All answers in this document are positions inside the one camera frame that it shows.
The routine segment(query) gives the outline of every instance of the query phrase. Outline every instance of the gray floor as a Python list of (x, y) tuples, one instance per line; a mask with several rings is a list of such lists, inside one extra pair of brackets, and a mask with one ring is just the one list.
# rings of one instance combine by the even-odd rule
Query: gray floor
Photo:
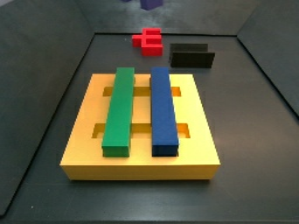
[[(74, 76), (5, 221), (299, 221), (299, 126), (236, 38), (163, 36), (144, 58), (130, 35), (98, 35)], [(212, 181), (68, 181), (59, 163), (92, 73), (167, 67), (170, 43), (208, 43), (194, 74), (222, 167)]]

